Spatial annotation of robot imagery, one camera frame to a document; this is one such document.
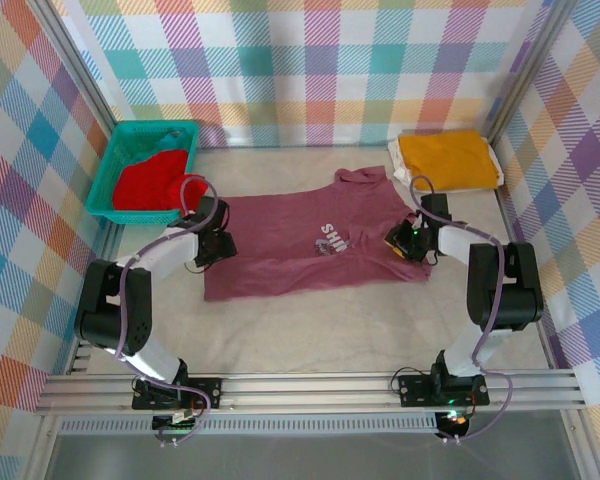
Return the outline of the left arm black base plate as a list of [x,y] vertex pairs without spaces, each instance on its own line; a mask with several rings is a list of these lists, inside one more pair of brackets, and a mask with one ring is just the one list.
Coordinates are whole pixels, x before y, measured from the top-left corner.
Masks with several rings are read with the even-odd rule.
[[188,378],[183,387],[159,386],[155,383],[136,378],[131,383],[133,410],[203,410],[207,402],[203,392],[210,400],[212,409],[220,407],[222,380],[220,378]]

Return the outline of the long aluminium base rail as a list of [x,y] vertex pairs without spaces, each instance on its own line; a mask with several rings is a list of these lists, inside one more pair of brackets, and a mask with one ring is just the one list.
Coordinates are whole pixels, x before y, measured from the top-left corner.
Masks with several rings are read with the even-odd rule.
[[[398,379],[386,372],[214,374],[222,380],[220,414],[394,413],[401,411],[573,410],[585,406],[571,370],[513,370],[486,376],[488,406],[402,407]],[[52,376],[36,407],[51,415],[174,413],[133,410],[131,375]]]

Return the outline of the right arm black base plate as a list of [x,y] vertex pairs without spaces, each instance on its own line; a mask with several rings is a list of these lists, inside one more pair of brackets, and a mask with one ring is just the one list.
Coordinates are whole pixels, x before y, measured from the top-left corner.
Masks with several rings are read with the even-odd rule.
[[451,408],[490,404],[485,377],[482,375],[405,375],[398,378],[398,387],[402,407]]

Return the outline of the teal t-shirt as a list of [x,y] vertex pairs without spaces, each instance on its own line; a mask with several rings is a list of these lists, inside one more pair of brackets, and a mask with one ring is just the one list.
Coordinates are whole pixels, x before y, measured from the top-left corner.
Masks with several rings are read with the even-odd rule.
[[155,149],[158,152],[173,150],[189,151],[190,145],[190,135],[186,131],[172,130],[156,142]]

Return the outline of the maroon printed t-shirt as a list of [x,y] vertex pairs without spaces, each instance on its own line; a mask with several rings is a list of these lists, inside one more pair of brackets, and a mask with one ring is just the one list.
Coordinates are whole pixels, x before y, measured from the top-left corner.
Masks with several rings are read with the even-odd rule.
[[431,268],[401,258],[389,231],[414,211],[383,166],[339,169],[331,184],[290,194],[229,197],[237,253],[204,274],[208,302],[425,282]]

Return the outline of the teal plastic basket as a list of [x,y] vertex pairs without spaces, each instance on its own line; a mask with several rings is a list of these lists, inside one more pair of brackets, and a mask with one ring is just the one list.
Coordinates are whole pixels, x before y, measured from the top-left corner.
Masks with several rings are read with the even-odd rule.
[[118,211],[113,208],[112,196],[122,171],[159,153],[156,142],[172,130],[186,131],[191,145],[186,173],[193,174],[199,126],[193,121],[159,120],[128,121],[118,124],[105,150],[91,190],[87,197],[87,211],[121,225],[165,225],[175,220],[181,211]]

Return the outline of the aluminium frame post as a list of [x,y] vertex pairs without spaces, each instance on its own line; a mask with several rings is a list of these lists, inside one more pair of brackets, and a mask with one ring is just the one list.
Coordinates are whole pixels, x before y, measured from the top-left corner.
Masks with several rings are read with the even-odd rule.
[[52,0],[26,0],[26,2],[54,46],[89,110],[105,136],[110,139],[116,126],[115,117]]
[[492,146],[504,134],[578,1],[528,1],[506,49],[501,65],[502,84],[496,89],[482,127]]

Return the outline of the small controller circuit board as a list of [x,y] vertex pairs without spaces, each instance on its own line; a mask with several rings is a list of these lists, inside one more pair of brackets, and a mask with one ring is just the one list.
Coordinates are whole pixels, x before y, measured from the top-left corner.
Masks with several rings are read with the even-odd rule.
[[439,438],[455,438],[465,436],[469,431],[471,412],[450,410],[448,412],[437,412],[435,414],[437,432]]
[[175,413],[154,415],[151,420],[151,429],[156,433],[164,432],[189,432],[196,428],[203,410],[181,410]]

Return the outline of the red t-shirt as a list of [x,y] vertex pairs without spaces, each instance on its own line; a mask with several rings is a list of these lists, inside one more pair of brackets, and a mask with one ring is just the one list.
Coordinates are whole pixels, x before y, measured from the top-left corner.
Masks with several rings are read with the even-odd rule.
[[162,151],[126,167],[114,188],[112,204],[122,211],[195,210],[208,186],[185,172],[188,152]]

